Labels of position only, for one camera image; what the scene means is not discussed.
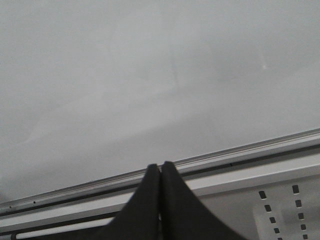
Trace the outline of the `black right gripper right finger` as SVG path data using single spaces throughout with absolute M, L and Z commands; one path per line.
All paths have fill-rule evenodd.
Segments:
M 182 179 L 173 162 L 161 167 L 160 215 L 165 240 L 243 240 L 212 214 Z

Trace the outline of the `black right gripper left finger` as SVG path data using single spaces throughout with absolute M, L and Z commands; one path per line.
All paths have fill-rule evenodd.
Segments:
M 160 171 L 150 164 L 138 188 L 98 233 L 99 240 L 156 240 L 159 230 Z

